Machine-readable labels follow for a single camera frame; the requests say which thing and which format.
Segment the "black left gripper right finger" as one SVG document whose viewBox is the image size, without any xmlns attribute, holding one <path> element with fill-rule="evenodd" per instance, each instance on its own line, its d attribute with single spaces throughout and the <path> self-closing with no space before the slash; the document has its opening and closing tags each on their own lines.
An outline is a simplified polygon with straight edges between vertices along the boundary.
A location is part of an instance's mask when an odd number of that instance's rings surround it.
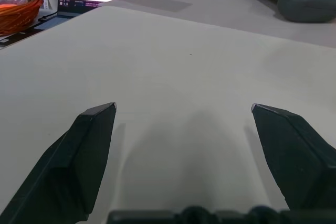
<svg viewBox="0 0 336 224">
<path fill-rule="evenodd" d="M 336 209 L 336 149 L 301 116 L 254 104 L 262 150 L 290 209 Z"/>
</svg>

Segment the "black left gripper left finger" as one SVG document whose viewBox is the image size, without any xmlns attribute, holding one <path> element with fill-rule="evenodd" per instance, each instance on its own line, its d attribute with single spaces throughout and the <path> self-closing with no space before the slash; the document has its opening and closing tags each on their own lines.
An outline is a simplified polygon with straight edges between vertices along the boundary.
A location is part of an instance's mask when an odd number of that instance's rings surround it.
<svg viewBox="0 0 336 224">
<path fill-rule="evenodd" d="M 0 214 L 0 224 L 76 224 L 92 213 L 106 169 L 117 106 L 77 116 L 40 157 Z"/>
</svg>

